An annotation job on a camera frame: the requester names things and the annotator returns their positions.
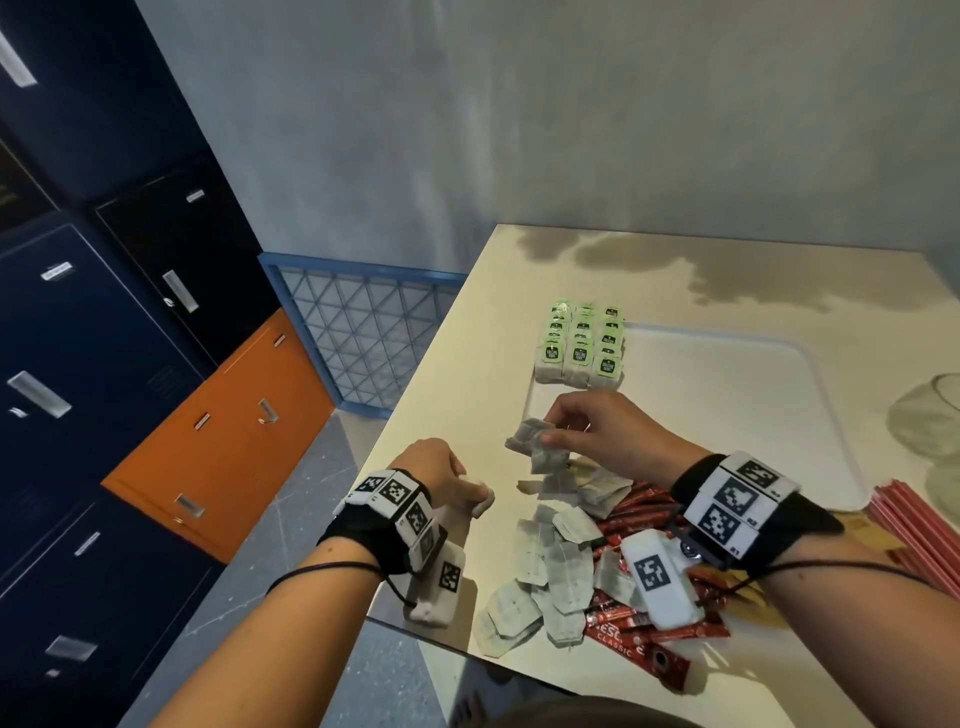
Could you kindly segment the pile of red stick packets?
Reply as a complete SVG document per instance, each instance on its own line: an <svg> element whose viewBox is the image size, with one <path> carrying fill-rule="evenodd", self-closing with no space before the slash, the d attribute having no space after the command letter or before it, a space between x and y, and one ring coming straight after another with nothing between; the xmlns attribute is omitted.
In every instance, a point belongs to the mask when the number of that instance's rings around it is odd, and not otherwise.
<svg viewBox="0 0 960 728"><path fill-rule="evenodd" d="M689 658L677 653L675 643L725 640L731 636L721 613L708 607L690 623L661 628L642 602L642 591L630 575L621 554L622 542L651 532L674 545L666 526L677 509L665 489L634 481L608 500L585 501L582 509L594 519L602 537L593 549L594 595L585 612L584 634L653 675L667 690L687 690Z"/></svg>

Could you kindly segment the right wristband with marker tiles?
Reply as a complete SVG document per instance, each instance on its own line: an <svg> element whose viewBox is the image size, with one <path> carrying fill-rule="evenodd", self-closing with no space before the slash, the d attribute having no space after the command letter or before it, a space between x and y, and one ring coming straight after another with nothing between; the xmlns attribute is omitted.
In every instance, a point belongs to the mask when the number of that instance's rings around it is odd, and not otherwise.
<svg viewBox="0 0 960 728"><path fill-rule="evenodd" d="M799 484L750 454L711 454L669 488L678 515L669 529L723 571L761 576L798 540L845 531Z"/></svg>

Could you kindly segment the person's right forearm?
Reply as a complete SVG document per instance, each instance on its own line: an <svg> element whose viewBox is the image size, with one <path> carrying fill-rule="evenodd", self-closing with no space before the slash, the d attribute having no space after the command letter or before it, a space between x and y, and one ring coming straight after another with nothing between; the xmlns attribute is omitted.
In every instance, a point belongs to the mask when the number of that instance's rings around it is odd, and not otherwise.
<svg viewBox="0 0 960 728"><path fill-rule="evenodd" d="M799 539L758 582L875 728L960 728L960 601L848 535Z"/></svg>

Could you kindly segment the left wristband with marker tiles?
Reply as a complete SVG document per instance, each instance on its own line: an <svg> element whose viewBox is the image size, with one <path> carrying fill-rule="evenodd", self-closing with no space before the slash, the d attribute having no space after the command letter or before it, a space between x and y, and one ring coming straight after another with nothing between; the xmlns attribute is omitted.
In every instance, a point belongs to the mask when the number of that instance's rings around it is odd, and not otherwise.
<svg viewBox="0 0 960 728"><path fill-rule="evenodd" d="M426 486L404 469L368 475L332 516L319 541L342 538L360 544L388 577L423 577L449 537Z"/></svg>

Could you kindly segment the blue lattice frame panel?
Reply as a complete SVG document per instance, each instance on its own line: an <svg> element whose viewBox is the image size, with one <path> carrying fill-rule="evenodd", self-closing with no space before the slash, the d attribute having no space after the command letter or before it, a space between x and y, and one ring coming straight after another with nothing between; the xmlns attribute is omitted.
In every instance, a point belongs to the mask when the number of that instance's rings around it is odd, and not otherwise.
<svg viewBox="0 0 960 728"><path fill-rule="evenodd" d="M258 261L334 405L388 420L467 280L262 252Z"/></svg>

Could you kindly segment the orange metal cabinet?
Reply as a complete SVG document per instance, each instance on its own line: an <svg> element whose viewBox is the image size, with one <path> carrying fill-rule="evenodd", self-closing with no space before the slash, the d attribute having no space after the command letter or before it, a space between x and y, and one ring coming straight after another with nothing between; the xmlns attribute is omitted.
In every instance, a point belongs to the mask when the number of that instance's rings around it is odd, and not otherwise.
<svg viewBox="0 0 960 728"><path fill-rule="evenodd" d="M280 309L102 485L228 564L333 411Z"/></svg>

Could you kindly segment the person's left forearm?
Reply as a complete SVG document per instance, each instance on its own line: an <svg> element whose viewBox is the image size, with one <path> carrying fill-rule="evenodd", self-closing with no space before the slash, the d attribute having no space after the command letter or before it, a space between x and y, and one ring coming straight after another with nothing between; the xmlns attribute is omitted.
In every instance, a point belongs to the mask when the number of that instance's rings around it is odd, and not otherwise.
<svg viewBox="0 0 960 728"><path fill-rule="evenodd" d="M381 583L360 543L323 541L149 728L319 728Z"/></svg>

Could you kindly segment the white tea bag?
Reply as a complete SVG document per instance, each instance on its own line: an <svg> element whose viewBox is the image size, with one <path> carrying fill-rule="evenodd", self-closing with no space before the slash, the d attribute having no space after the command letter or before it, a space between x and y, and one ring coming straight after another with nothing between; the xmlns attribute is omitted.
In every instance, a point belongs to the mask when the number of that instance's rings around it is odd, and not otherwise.
<svg viewBox="0 0 960 728"><path fill-rule="evenodd" d="M534 476L558 475L568 468L570 451L544 444L544 434L549 431L556 431L556 426L538 418L525 418L505 440L507 450L530 459L530 473Z"/></svg>

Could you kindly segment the wristband with marker tiles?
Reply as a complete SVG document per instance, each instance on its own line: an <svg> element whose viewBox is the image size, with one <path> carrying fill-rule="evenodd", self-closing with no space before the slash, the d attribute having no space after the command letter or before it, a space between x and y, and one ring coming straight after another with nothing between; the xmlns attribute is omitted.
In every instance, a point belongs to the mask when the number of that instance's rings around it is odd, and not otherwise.
<svg viewBox="0 0 960 728"><path fill-rule="evenodd" d="M449 537L426 486L404 469L368 475L332 516L319 541L342 538L360 544L388 577L423 577Z"/></svg>
<svg viewBox="0 0 960 728"><path fill-rule="evenodd" d="M669 529L723 571L761 576L798 540L845 531L799 484L750 454L711 454L669 488L678 515Z"/></svg>

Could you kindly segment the pile of white tea bags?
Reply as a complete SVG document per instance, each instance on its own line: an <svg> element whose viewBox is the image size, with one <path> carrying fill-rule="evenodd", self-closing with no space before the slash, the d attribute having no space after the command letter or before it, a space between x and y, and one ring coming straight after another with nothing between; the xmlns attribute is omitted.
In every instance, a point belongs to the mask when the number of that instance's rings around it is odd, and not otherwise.
<svg viewBox="0 0 960 728"><path fill-rule="evenodd" d="M516 489L538 501L534 514L520 518L512 537L510 578L476 616L473 637L481 655L499 659L542 628L557 648L579 645L588 611L600 592L626 616L644 616L639 588L620 568L594 550L606 543L599 523L623 503L631 480L589 462L517 481Z"/></svg>

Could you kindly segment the person's left hand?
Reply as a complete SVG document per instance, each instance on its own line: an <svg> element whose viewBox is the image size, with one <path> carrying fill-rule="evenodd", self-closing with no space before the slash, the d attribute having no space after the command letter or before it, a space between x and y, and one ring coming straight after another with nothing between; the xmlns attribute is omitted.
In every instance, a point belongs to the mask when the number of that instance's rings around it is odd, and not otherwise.
<svg viewBox="0 0 960 728"><path fill-rule="evenodd" d="M468 470L440 438L420 439L408 445L389 465L421 483L435 508L449 508L452 481Z"/></svg>

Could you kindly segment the bundle of red straws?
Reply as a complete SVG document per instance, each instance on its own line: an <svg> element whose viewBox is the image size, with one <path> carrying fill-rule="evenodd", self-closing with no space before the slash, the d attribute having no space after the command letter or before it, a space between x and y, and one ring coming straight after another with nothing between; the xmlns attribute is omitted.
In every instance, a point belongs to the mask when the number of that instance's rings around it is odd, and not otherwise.
<svg viewBox="0 0 960 728"><path fill-rule="evenodd" d="M873 489L865 514L901 546L884 547L894 564L960 601L960 533L900 480Z"/></svg>

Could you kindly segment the rows of green-label tea bags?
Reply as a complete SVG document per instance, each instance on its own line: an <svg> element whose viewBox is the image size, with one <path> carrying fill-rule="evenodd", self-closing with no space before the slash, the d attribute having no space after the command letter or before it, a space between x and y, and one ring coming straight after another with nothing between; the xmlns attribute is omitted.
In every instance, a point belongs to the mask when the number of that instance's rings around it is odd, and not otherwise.
<svg viewBox="0 0 960 728"><path fill-rule="evenodd" d="M617 391L625 352L622 314L619 306L595 300L555 299L537 339L533 381Z"/></svg>

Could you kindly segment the dark blue locker cabinet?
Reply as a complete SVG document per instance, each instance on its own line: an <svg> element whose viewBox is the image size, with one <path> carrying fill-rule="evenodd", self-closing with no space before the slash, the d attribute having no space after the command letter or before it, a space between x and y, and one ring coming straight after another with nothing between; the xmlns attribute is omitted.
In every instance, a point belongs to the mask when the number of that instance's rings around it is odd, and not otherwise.
<svg viewBox="0 0 960 728"><path fill-rule="evenodd" d="M214 371L96 216L183 171L136 0L0 0L0 728L114 728L226 567L102 483Z"/></svg>

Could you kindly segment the white plastic tray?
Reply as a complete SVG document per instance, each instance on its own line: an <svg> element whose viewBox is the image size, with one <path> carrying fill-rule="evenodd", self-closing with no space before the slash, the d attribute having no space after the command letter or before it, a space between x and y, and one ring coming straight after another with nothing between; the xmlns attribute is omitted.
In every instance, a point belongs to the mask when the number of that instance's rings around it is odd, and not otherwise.
<svg viewBox="0 0 960 728"><path fill-rule="evenodd" d="M754 456L826 509L869 504L819 372L786 340L626 321L619 391L684 439Z"/></svg>

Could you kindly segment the clear glass jar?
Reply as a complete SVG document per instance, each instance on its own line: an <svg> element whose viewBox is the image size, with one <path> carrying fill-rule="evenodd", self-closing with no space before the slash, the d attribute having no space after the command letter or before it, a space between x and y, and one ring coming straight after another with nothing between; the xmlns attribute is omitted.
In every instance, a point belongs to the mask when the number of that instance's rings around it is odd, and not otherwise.
<svg viewBox="0 0 960 728"><path fill-rule="evenodd" d="M960 456L960 372L937 374L901 396L887 412L886 427L914 455Z"/></svg>

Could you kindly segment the person's right hand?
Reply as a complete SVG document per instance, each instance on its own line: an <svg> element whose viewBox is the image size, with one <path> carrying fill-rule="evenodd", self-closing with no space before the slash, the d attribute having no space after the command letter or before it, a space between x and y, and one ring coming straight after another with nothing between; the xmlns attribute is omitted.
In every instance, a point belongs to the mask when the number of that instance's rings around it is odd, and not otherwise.
<svg viewBox="0 0 960 728"><path fill-rule="evenodd" d="M594 452L573 452L628 480L670 489L692 466L711 455L660 425L624 394L607 390L560 394L544 417L556 429L587 427Z"/></svg>

